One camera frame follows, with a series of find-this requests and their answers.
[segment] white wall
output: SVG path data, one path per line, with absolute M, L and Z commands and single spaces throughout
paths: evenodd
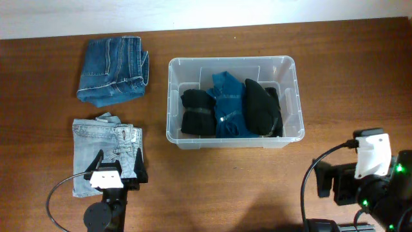
M 411 0 L 0 0 L 0 38 L 412 16 Z

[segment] denim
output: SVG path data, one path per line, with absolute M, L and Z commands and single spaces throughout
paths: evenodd
M 207 93 L 216 99 L 214 107 L 218 122 L 216 138 L 254 138 L 248 131 L 244 117 L 243 98 L 246 87 L 229 72 L 212 75 L 214 87 Z
M 148 82 L 149 54 L 141 38 L 95 39 L 88 43 L 77 98 L 109 106 L 143 96 Z
M 118 117 L 105 113 L 95 120 L 75 119 L 72 130 L 75 144 L 73 174 L 85 171 L 102 149 L 102 162 L 119 160 L 122 166 L 120 178 L 137 178 L 134 167 L 137 149 L 143 151 L 142 129 L 134 128 L 132 124 L 122 124 Z M 101 194 L 83 177 L 74 178 L 73 184 L 74 197 Z

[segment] jeans back pocket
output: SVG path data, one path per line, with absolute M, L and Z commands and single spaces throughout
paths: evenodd
M 88 44 L 82 76 L 84 75 L 107 75 L 110 69 L 110 40 L 97 39 Z

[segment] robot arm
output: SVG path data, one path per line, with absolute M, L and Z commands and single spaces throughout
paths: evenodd
M 359 143 L 358 163 L 317 163 L 318 196 L 329 197 L 333 181 L 337 205 L 358 204 L 361 210 L 357 216 L 370 214 L 388 232 L 412 231 L 412 151 L 392 157 L 388 134 L 382 129 L 356 131 L 353 135 Z M 309 219 L 306 230 L 342 231 L 335 225 L 334 221 Z
M 95 160 L 87 168 L 91 187 L 103 192 L 101 202 L 89 206 L 84 212 L 83 222 L 88 232 L 123 232 L 126 217 L 127 191 L 139 190 L 140 183 L 147 183 L 147 173 L 143 165 L 140 148 L 136 154 L 135 173 L 137 178 L 121 179 L 122 167 L 118 160 L 102 163 L 103 151 L 100 150 Z

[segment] black mount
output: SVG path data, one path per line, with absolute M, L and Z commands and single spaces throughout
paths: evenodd
M 359 224 L 357 230 L 353 225 L 338 226 L 333 220 L 308 219 L 309 232 L 376 232 L 369 224 Z
M 100 150 L 86 171 L 118 171 L 122 174 L 120 162 L 102 163 L 103 151 Z M 89 206 L 84 212 L 83 222 L 88 232 L 123 232 L 126 217 L 127 191 L 139 190 L 140 183 L 147 183 L 148 176 L 144 168 L 142 151 L 137 150 L 135 168 L 137 178 L 122 179 L 123 188 L 108 188 L 97 190 L 103 192 L 101 202 Z M 91 174 L 85 175 L 85 180 L 90 180 Z
M 382 179 L 389 180 L 391 178 L 396 162 L 397 158 L 392 157 L 388 175 L 382 177 Z M 335 193 L 333 200 L 336 204 L 338 206 L 356 204 L 359 187 L 367 179 L 355 179 L 355 169 L 356 163 L 331 166 L 326 162 L 320 161 L 315 166 L 317 195 L 320 198 L 329 197 L 333 181 L 333 192 Z

